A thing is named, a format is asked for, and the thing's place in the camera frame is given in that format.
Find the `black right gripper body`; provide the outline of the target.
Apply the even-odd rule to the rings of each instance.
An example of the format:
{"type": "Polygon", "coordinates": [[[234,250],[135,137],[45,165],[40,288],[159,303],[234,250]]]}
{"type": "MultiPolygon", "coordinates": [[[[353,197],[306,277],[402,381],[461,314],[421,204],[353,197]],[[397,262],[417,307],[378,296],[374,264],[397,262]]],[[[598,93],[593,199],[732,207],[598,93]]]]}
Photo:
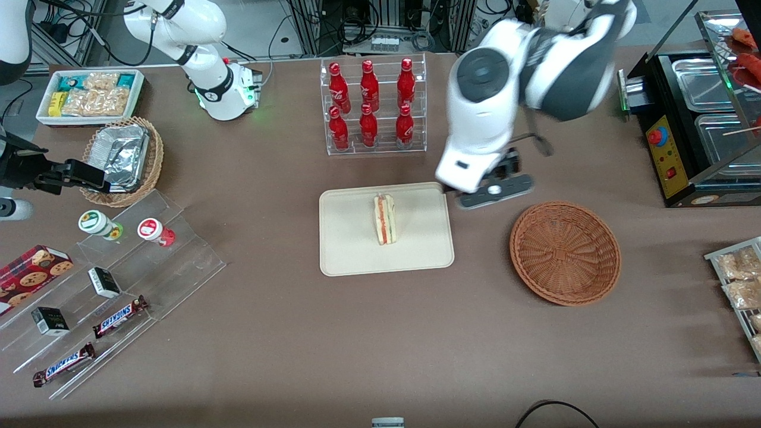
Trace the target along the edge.
{"type": "Polygon", "coordinates": [[[66,183],[56,170],[60,163],[46,159],[40,148],[14,134],[2,134],[1,185],[11,189],[43,190],[60,195],[66,183]]]}

